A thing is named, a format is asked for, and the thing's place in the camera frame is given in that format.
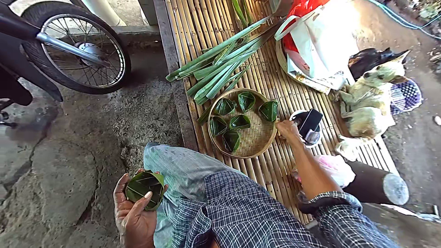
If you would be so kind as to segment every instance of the white dog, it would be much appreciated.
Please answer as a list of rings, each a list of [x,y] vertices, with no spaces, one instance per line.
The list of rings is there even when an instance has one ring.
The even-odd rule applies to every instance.
[[[346,124],[349,133],[358,140],[341,137],[343,141],[337,144],[337,152],[340,153],[342,146],[360,145],[360,142],[374,139],[394,123],[390,114],[390,88],[393,83],[407,81],[402,62],[408,53],[374,67],[365,72],[354,85],[345,85],[337,92],[342,100],[341,117],[348,118]]]

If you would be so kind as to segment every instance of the pink plastic bag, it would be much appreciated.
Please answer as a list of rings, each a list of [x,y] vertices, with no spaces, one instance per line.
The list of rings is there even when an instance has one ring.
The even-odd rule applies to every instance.
[[[314,158],[340,187],[344,188],[348,186],[355,179],[355,173],[351,167],[344,162],[342,156],[319,155]],[[302,182],[297,171],[293,170],[292,176],[297,181]]]

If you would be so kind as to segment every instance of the bamboo slat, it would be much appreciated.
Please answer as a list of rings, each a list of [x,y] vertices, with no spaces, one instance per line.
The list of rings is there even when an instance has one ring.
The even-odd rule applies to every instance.
[[[254,20],[270,15],[267,1],[246,0]],[[216,46],[233,36],[239,30],[239,19],[229,0],[165,0],[180,65],[185,65],[201,55],[201,49]],[[267,25],[278,21],[273,18]],[[347,129],[340,117],[338,106],[329,96],[319,93],[288,77],[277,62],[276,43],[270,39],[261,49],[251,56],[240,69],[250,67],[239,80],[237,87],[256,90],[269,100],[279,102],[281,120],[288,119],[296,110],[315,108],[324,114],[320,127],[323,138],[319,146],[312,149],[314,155],[336,155],[334,147],[339,135],[348,136]],[[194,77],[184,80],[188,90],[196,83]],[[269,149],[263,154],[249,159],[235,159],[222,155],[209,138],[207,125],[200,126],[196,121],[209,107],[210,101],[203,106],[196,105],[188,98],[192,123],[199,151],[224,162],[227,166],[240,170],[267,189],[269,194],[280,201],[303,224],[312,221],[311,215],[297,209],[297,194],[301,184],[292,176],[295,158],[291,147],[285,140],[276,137]],[[358,160],[376,168],[396,172],[395,165],[382,139],[359,148]]]

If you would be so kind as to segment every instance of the red plastic bag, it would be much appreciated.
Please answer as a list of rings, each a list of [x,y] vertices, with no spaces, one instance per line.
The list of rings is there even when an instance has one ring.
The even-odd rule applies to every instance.
[[[289,10],[288,16],[295,15],[298,17],[302,17],[316,9],[318,6],[324,5],[327,2],[329,2],[329,0],[294,0],[291,9]],[[295,23],[295,20],[292,20],[285,29],[287,29],[293,23]],[[294,40],[292,39],[291,35],[285,35],[282,41],[283,47],[285,49],[299,52],[294,44]]]

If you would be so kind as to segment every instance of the hand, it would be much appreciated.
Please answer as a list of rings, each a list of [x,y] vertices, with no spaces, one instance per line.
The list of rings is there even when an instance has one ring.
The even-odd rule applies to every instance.
[[[282,122],[278,122],[276,123],[276,128],[290,144],[303,146],[303,142],[299,135],[299,129],[294,121],[284,120]]]
[[[127,200],[124,189],[129,175],[126,173],[120,178],[113,192],[115,201],[115,221],[120,232],[121,243],[126,248],[150,248],[154,247],[153,234],[156,228],[156,211],[145,211],[144,208],[152,198],[152,192],[148,192],[143,198],[133,203]]]

